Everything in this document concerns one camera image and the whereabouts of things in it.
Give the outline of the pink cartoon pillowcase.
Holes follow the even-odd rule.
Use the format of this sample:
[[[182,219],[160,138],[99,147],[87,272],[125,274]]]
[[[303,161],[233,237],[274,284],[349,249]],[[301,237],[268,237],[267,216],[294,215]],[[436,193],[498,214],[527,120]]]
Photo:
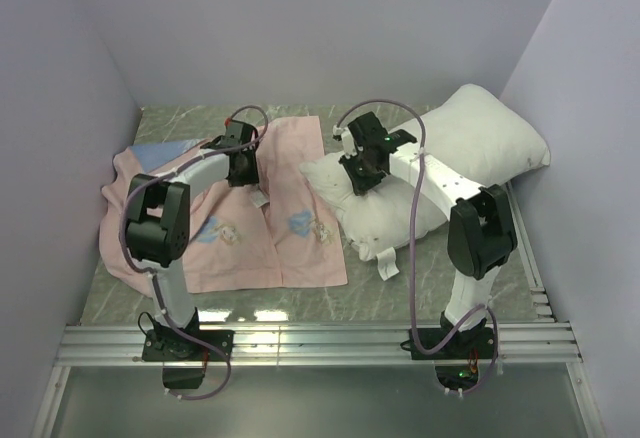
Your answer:
[[[189,292],[347,284],[337,220],[299,170],[323,155],[318,117],[279,118],[257,150],[257,189],[222,181],[195,197]]]

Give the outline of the white pillow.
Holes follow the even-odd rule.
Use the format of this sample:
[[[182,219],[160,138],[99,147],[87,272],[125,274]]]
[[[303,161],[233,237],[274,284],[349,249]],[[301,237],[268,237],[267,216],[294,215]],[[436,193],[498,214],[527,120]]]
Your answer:
[[[502,185],[551,162],[549,147],[538,132],[475,84],[460,87],[443,105],[423,115],[422,122],[427,152],[481,185]],[[391,264],[396,250],[409,243],[413,189],[388,176],[357,196],[340,156],[327,154],[302,163],[299,170],[330,207],[360,259]]]

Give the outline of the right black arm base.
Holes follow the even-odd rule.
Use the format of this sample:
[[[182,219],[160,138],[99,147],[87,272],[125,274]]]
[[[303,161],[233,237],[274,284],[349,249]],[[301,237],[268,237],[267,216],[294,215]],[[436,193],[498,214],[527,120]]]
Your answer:
[[[462,398],[479,388],[493,370],[499,356],[498,334],[484,322],[467,331],[457,331],[449,339],[444,328],[418,328],[419,343],[408,331],[400,348],[413,361],[437,362],[435,375],[445,394]]]

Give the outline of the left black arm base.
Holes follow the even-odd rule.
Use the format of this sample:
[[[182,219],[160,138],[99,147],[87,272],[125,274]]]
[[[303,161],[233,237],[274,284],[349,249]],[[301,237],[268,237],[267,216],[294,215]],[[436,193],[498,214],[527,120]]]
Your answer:
[[[141,361],[162,365],[162,383],[168,393],[182,400],[198,401],[219,394],[228,385],[234,331],[204,330],[195,314],[185,328],[176,332],[148,312],[139,315],[138,328],[145,337]],[[193,395],[204,384],[209,366],[215,363],[225,366],[221,383],[212,391]]]

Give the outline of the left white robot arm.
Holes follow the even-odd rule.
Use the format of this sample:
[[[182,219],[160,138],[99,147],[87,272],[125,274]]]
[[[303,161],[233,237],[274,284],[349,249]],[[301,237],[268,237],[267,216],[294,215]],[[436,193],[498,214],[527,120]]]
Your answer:
[[[148,276],[155,321],[172,329],[165,345],[179,360],[195,357],[202,344],[200,333],[189,327],[198,312],[182,260],[191,236],[193,199],[222,181],[231,187],[256,185],[256,152],[265,132],[230,119],[223,135],[184,163],[159,175],[131,179],[119,226],[122,254],[134,271]]]

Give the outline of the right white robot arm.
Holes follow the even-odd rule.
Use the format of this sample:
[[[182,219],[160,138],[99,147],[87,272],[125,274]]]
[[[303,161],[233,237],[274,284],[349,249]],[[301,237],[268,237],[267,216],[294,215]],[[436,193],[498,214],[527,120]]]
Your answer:
[[[342,145],[339,162],[356,195],[365,195],[389,177],[412,187],[411,242],[416,240],[421,198],[447,218],[447,253],[455,276],[441,315],[440,343],[449,356],[465,356],[492,318],[493,282],[517,246],[508,195],[498,185],[485,187],[466,178],[428,153],[424,124],[417,135],[405,129],[390,132],[367,112],[353,121],[340,119],[332,135]]]

